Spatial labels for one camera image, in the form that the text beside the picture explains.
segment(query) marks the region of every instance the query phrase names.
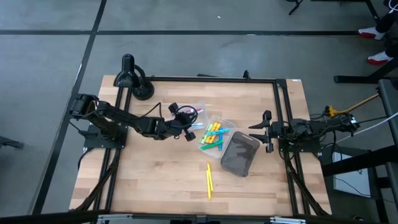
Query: green highlighter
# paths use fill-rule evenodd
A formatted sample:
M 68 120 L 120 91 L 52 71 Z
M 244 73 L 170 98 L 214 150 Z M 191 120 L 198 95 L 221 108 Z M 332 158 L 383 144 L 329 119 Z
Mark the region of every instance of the green highlighter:
M 223 140 L 219 140 L 218 142 L 214 142 L 213 144 L 208 144 L 206 146 L 202 146 L 200 149 L 201 150 L 209 149 L 211 147 L 216 147 L 216 146 L 218 146 L 219 144 L 222 144 L 222 143 L 223 143 Z

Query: white cable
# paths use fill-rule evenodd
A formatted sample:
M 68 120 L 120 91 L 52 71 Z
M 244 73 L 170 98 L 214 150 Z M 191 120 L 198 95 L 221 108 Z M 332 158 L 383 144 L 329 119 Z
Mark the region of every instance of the white cable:
M 398 6 L 398 4 L 396 4 L 394 7 L 391 7 L 391 2 L 392 2 L 392 0 L 390 0 L 389 2 L 388 2 L 388 6 L 390 7 L 390 9 L 392 9 L 393 11 L 398 11 L 398 9 L 396 8 L 397 6 Z
M 370 129 L 372 129 L 372 128 L 375 128 L 375 127 L 379 126 L 380 124 L 385 123 L 385 122 L 391 120 L 392 118 L 394 118 L 394 117 L 397 116 L 397 115 L 398 115 L 398 112 L 396 112 L 396 113 L 393 114 L 392 116 L 388 117 L 387 119 L 385 119 L 385 120 L 383 120 L 383 121 L 381 121 L 381 122 L 379 122 L 379 123 L 377 123 L 377 124 L 375 124 L 375 125 L 373 125 L 373 126 L 371 126 L 371 127 L 365 128 L 364 130 L 361 130 L 361 131 L 358 131 L 358 132 L 354 133 L 354 136 L 357 135 L 357 134 L 361 134 L 362 132 L 368 131 L 368 130 L 370 130 Z M 349 139 L 350 137 L 351 137 L 351 135 L 349 135 L 349 136 L 347 136 L 347 137 L 345 137 L 345 138 L 343 138 L 343 139 L 340 139 L 340 140 L 337 141 L 336 143 L 342 142 L 342 141 L 344 141 L 345 139 Z

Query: yellow highlighter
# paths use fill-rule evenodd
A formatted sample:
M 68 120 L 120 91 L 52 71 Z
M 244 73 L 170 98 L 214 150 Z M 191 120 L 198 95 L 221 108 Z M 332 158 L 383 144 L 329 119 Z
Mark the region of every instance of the yellow highlighter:
M 210 173 L 209 170 L 206 170 L 206 178 L 207 178 L 207 197 L 211 200 L 211 188 L 210 188 Z
M 215 131 L 218 131 L 220 127 L 221 127 L 221 124 L 220 124 L 220 123 L 217 123 L 217 127 L 216 127 Z M 209 143 L 211 144 L 211 143 L 213 143 L 214 139 L 216 139 L 216 135 L 212 135 L 212 136 L 210 136 L 210 137 L 211 137 L 211 138 L 210 138 Z
M 215 123 L 213 124 L 213 127 L 211 128 L 211 131 L 215 131 L 216 128 L 217 128 L 217 126 L 218 126 L 218 123 L 215 122 Z M 207 136 L 207 138 L 206 138 L 206 143 L 210 143 L 211 137 L 212 137 L 212 136 Z
M 210 180 L 210 190 L 213 191 L 213 178 L 211 176 L 211 169 L 210 169 L 210 164 L 209 162 L 207 162 L 207 171 L 208 171 L 208 175 L 209 175 L 209 180 Z

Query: sneaker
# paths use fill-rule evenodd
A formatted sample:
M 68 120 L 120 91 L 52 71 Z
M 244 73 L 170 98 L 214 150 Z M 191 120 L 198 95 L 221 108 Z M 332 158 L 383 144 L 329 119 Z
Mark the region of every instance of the sneaker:
M 368 57 L 368 63 L 371 65 L 382 65 L 386 62 L 391 61 L 393 58 L 388 57 L 386 52 L 381 52 L 376 55 Z
M 365 28 L 365 29 L 359 29 L 358 34 L 361 37 L 365 38 L 373 38 L 375 40 L 381 40 L 386 33 L 379 33 L 375 27 L 370 27 L 370 28 Z

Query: desk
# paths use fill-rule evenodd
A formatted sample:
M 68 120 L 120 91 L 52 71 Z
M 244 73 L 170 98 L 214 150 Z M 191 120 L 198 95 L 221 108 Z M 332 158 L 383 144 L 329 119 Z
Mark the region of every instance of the desk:
M 115 102 L 118 89 L 113 75 L 103 78 L 99 98 Z M 218 115 L 234 122 L 238 131 L 261 121 L 265 110 L 277 120 L 274 91 L 264 83 L 152 82 L 154 96 L 146 101 L 131 100 L 130 113 L 144 114 L 162 102 L 162 114 L 170 119 L 168 105 L 206 102 L 209 116 Z M 287 80 L 294 118 L 309 119 L 307 102 L 300 80 Z M 151 113 L 158 116 L 158 110 Z M 292 215 L 285 164 L 275 151 L 265 153 L 262 145 L 246 178 L 236 177 L 220 166 L 219 159 L 202 153 L 194 142 L 185 138 L 154 141 L 129 130 L 126 147 L 121 152 L 114 186 L 112 212 L 209 214 L 209 215 Z M 94 149 L 81 162 L 70 208 L 79 206 L 96 185 L 100 175 L 104 149 Z M 305 183 L 324 210 L 331 213 L 321 165 L 311 153 L 301 153 Z M 214 194 L 207 199 L 206 162 L 212 167 Z M 303 213 L 300 191 L 296 188 L 300 213 Z M 107 187 L 100 208 L 104 207 Z

